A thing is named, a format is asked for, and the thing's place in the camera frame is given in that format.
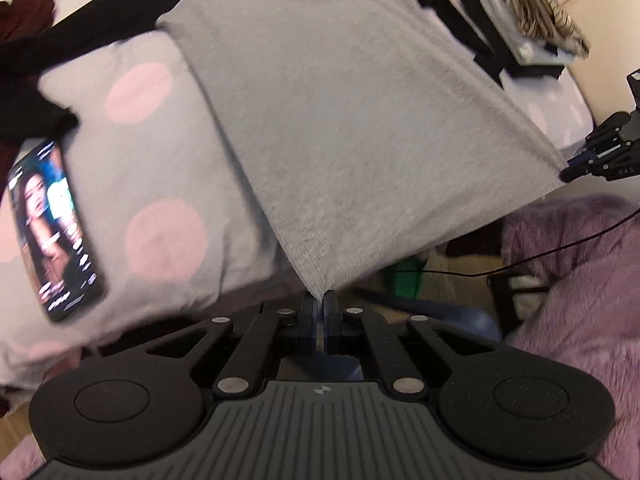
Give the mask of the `grey black raglan shirt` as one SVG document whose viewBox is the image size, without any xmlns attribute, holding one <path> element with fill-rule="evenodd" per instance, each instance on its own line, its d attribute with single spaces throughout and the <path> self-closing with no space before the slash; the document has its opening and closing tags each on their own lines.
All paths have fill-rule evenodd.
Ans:
<svg viewBox="0 0 640 480">
<path fill-rule="evenodd" d="M 564 158 L 449 0 L 93 0 L 1 48 L 23 79 L 153 28 L 321 296 L 553 191 Z"/>
</svg>

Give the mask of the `pink dotted bed sheet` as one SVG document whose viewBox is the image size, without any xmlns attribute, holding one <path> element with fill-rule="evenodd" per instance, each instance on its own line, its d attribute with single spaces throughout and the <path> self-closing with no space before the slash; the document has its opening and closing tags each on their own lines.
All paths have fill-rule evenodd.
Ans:
<svg viewBox="0 0 640 480">
<path fill-rule="evenodd" d="M 496 79 L 563 158 L 591 130 L 570 76 Z M 25 268 L 5 192 L 3 387 L 34 391 L 81 349 L 160 318 L 224 315 L 280 284 L 307 289 L 166 30 L 53 66 L 38 92 L 78 117 L 77 128 L 56 143 L 106 292 L 65 322 L 50 322 Z"/>
</svg>

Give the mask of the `beige padded headboard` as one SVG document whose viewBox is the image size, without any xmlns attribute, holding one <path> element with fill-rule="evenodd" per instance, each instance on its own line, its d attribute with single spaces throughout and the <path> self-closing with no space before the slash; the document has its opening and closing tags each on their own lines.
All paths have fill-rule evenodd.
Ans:
<svg viewBox="0 0 640 480">
<path fill-rule="evenodd" d="M 591 44 L 570 72 L 596 122 L 636 107 L 626 76 L 638 70 L 639 0 L 559 0 Z"/>
</svg>

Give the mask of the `black folded garment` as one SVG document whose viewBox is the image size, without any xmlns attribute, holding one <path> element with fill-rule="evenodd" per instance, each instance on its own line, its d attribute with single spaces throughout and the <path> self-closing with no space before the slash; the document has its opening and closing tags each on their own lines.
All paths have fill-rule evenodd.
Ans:
<svg viewBox="0 0 640 480">
<path fill-rule="evenodd" d="M 506 72 L 512 78 L 552 77 L 558 80 L 564 72 L 563 65 L 521 65 L 492 24 L 480 0 L 460 0 L 466 15 L 473 21 L 488 41 L 489 47 Z"/>
</svg>

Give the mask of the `striped olive folded garment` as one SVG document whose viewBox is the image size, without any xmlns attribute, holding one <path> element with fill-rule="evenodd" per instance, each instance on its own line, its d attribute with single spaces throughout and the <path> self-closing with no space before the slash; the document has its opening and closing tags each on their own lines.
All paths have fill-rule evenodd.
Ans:
<svg viewBox="0 0 640 480">
<path fill-rule="evenodd" d="M 558 0 L 506 0 L 518 31 L 585 60 L 590 43 Z"/>
</svg>

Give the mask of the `smartphone with lit screen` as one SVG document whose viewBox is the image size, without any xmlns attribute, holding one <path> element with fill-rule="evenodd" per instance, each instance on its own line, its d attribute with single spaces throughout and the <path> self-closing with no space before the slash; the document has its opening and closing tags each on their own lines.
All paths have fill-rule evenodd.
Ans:
<svg viewBox="0 0 640 480">
<path fill-rule="evenodd" d="M 36 299 L 52 323 L 63 323 L 105 295 L 104 278 L 82 228 L 60 146 L 37 144 L 9 171 L 18 244 Z"/>
</svg>

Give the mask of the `maroon sweater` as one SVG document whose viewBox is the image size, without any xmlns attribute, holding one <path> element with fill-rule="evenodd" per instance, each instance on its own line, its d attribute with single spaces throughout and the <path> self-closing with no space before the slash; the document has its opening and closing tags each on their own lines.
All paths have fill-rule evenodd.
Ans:
<svg viewBox="0 0 640 480">
<path fill-rule="evenodd" d="M 53 25 L 53 0 L 1 0 L 0 42 L 35 37 Z"/>
</svg>

